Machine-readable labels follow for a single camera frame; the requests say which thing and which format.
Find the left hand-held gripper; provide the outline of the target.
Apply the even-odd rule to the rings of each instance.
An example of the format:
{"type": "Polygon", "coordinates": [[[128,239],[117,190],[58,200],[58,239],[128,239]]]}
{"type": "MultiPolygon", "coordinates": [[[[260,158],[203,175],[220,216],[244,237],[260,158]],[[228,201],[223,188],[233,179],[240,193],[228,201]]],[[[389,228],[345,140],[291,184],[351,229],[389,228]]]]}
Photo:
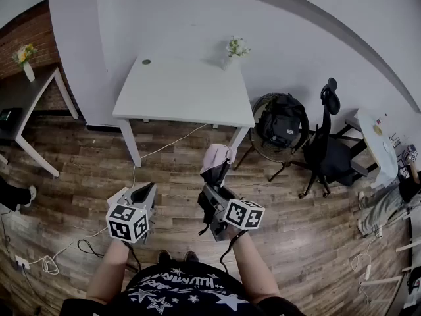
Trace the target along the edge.
{"type": "Polygon", "coordinates": [[[107,200],[106,222],[109,235],[123,242],[146,243],[155,213],[157,185],[123,188],[107,200]]]}

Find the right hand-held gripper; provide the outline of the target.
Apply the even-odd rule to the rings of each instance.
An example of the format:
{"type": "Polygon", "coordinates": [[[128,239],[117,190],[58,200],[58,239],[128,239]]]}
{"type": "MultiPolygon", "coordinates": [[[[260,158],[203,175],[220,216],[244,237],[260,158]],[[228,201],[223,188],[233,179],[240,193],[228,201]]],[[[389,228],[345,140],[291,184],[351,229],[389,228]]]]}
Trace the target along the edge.
{"type": "Polygon", "coordinates": [[[265,212],[263,206],[241,199],[234,192],[223,187],[230,166],[230,160],[226,159],[216,167],[216,186],[205,184],[197,200],[204,212],[203,223],[205,224],[205,228],[199,232],[199,235],[210,230],[217,242],[229,239],[226,232],[228,225],[240,230],[258,229],[265,212]]]}

